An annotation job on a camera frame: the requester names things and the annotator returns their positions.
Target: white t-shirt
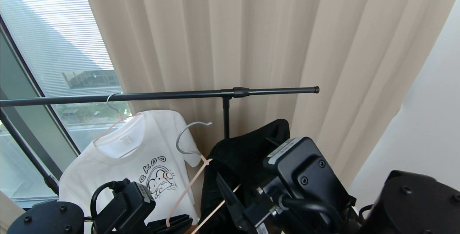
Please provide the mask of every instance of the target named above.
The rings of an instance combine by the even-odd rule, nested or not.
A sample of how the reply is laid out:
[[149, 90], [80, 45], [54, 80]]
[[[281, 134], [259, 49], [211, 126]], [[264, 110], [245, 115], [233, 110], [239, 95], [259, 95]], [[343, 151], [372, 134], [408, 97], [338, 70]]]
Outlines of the white t-shirt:
[[[197, 154], [184, 155], [176, 149], [176, 138], [185, 126], [184, 118], [175, 111], [144, 111], [134, 116], [95, 144], [92, 141], [69, 165], [59, 181], [59, 199], [77, 204], [85, 216], [90, 216], [94, 191], [103, 183], [127, 177], [146, 185], [156, 201], [145, 223], [166, 218], [189, 184], [184, 160], [192, 167], [200, 162]], [[189, 131], [182, 134], [180, 147], [184, 151], [197, 151]], [[97, 212], [112, 200], [111, 191], [106, 188], [97, 197]], [[173, 216], [188, 214], [196, 224], [193, 204], [190, 189]]]

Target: black fabric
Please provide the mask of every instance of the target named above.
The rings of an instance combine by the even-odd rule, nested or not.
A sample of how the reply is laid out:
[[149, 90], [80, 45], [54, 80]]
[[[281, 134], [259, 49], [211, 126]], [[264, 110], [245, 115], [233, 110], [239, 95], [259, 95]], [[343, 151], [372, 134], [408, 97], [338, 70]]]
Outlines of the black fabric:
[[[216, 182], [217, 173], [223, 177], [230, 188], [239, 183], [235, 193], [247, 207], [252, 201], [252, 192], [267, 173], [262, 161], [276, 146], [266, 138], [271, 137], [284, 142], [289, 139], [289, 123], [275, 120], [248, 134], [218, 142], [207, 158], [212, 159], [204, 170], [204, 183], [201, 201], [201, 220], [208, 216], [223, 200]], [[239, 231], [223, 205], [200, 228], [200, 234], [243, 233]]]

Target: metal hook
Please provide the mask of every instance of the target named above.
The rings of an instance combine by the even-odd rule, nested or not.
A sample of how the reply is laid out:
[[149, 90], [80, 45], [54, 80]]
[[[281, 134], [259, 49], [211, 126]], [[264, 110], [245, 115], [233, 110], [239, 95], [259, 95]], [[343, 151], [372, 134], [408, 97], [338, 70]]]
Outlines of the metal hook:
[[202, 124], [202, 125], [211, 125], [212, 123], [209, 122], [209, 123], [203, 123], [202, 121], [196, 121], [194, 123], [191, 123], [191, 124], [187, 124], [187, 126], [184, 127], [184, 129], [182, 129], [182, 131], [179, 133], [179, 135], [177, 136], [177, 139], [176, 139], [176, 148], [177, 150], [182, 153], [182, 154], [198, 154], [199, 156], [201, 156], [201, 153], [199, 151], [183, 151], [180, 147], [179, 147], [179, 140], [180, 140], [180, 136], [182, 136], [182, 133], [184, 133], [187, 129], [189, 129], [190, 126], [192, 125], [195, 125], [195, 124]]
[[113, 106], [110, 106], [110, 104], [109, 104], [109, 99], [110, 99], [113, 95], [116, 95], [116, 94], [119, 94], [119, 93], [113, 93], [113, 94], [111, 94], [111, 95], [107, 98], [106, 103], [107, 103], [107, 106], [109, 106], [109, 107], [112, 108], [113, 110], [117, 111], [118, 114], [121, 115], [121, 114], [120, 114], [120, 111], [118, 111], [118, 109], [116, 109], [116, 108], [113, 107]]

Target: vertical pole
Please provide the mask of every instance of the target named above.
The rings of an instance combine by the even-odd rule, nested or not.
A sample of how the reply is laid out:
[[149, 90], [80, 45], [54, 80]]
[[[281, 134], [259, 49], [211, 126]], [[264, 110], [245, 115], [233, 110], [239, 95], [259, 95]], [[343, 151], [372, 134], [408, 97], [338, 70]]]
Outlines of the vertical pole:
[[21, 148], [21, 150], [26, 154], [27, 158], [32, 162], [32, 164], [35, 166], [35, 168], [38, 170], [38, 172], [43, 176], [43, 179], [45, 180], [46, 185], [51, 188], [51, 190], [59, 195], [59, 186], [54, 177], [52, 177], [48, 172], [45, 170], [45, 168], [40, 164], [38, 159], [33, 155], [33, 153], [29, 150], [27, 147], [27, 144], [24, 142], [24, 140], [21, 138], [19, 133], [14, 129], [10, 119], [6, 116], [6, 114], [3, 112], [2, 109], [0, 109], [0, 120], [2, 121], [3, 125], [5, 128], [8, 130], [8, 132], [11, 134], [11, 137], [17, 142], [18, 146]]
[[222, 98], [222, 108], [224, 109], [224, 139], [230, 138], [230, 99], [231, 97]]

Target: clothing rack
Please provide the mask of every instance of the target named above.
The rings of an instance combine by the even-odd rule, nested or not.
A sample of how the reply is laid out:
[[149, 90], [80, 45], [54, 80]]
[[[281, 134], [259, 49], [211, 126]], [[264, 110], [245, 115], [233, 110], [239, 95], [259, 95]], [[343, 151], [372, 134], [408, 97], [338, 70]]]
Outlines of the clothing rack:
[[[159, 93], [120, 93], [112, 95], [110, 101], [137, 101], [137, 100], [166, 100], [166, 99], [183, 99], [183, 98], [222, 98], [222, 108], [224, 113], [224, 138], [230, 137], [230, 99], [242, 98], [250, 95], [277, 95], [290, 93], [319, 93], [319, 87], [308, 88], [262, 88], [250, 90], [248, 88], [232, 88], [228, 90], [205, 90], [205, 91], [180, 91], [180, 92], [159, 92]], [[109, 95], [95, 96], [70, 96], [70, 97], [39, 97], [39, 98], [22, 98], [0, 100], [0, 107], [7, 106], [39, 106], [55, 104], [75, 104], [75, 103], [94, 103], [106, 102]], [[28, 159], [37, 168], [43, 176], [46, 185], [59, 195], [58, 183], [47, 173], [44, 166], [28, 149], [26, 143], [16, 131], [3, 110], [1, 110], [0, 119], [11, 136], [18, 143], [19, 147], [26, 154]]]

